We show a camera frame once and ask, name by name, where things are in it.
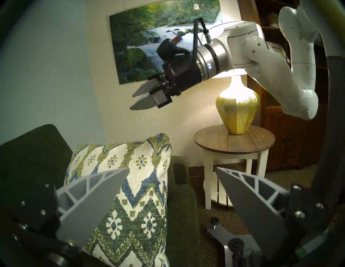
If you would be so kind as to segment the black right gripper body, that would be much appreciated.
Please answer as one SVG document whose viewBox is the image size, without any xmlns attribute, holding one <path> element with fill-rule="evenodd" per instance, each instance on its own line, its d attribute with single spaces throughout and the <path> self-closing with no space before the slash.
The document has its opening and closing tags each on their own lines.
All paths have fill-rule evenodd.
<svg viewBox="0 0 345 267">
<path fill-rule="evenodd" d="M 202 74 L 197 64 L 190 67 L 190 57 L 174 57 L 165 60 L 162 68 L 168 81 L 165 92 L 169 96 L 178 96 L 183 91 L 202 82 Z"/>
</svg>

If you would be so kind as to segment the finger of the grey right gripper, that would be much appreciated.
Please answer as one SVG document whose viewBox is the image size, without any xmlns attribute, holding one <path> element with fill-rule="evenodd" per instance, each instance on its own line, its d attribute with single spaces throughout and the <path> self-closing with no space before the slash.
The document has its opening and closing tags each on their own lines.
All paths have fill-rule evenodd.
<svg viewBox="0 0 345 267">
<path fill-rule="evenodd" d="M 166 94 L 163 89 L 154 89 L 141 96 L 130 106 L 130 110 L 147 110 L 154 107 L 162 108 L 170 103 L 172 103 L 172 99 L 169 94 Z"/>
<path fill-rule="evenodd" d="M 160 76 L 150 77 L 145 83 L 132 94 L 132 97 L 137 97 L 149 93 L 151 90 L 164 84 L 164 80 Z"/>
</svg>

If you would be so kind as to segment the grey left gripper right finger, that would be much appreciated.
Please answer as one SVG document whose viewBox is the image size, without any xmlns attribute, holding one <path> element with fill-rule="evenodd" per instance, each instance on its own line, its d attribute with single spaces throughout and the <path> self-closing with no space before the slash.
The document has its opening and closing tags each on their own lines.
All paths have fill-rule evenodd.
<svg viewBox="0 0 345 267">
<path fill-rule="evenodd" d="M 257 175 L 216 168 L 232 206 L 267 260 L 288 260 L 301 242 L 325 231 L 333 210 L 312 191 Z"/>
</svg>

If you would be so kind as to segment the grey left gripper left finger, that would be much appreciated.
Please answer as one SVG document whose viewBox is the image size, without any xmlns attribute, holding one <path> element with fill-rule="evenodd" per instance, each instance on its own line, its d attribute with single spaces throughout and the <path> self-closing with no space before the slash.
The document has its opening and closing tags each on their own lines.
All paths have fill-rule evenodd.
<svg viewBox="0 0 345 267">
<path fill-rule="evenodd" d="M 55 189 L 40 185 L 8 202 L 1 248 L 81 248 L 108 212 L 129 168 L 78 178 Z"/>
</svg>

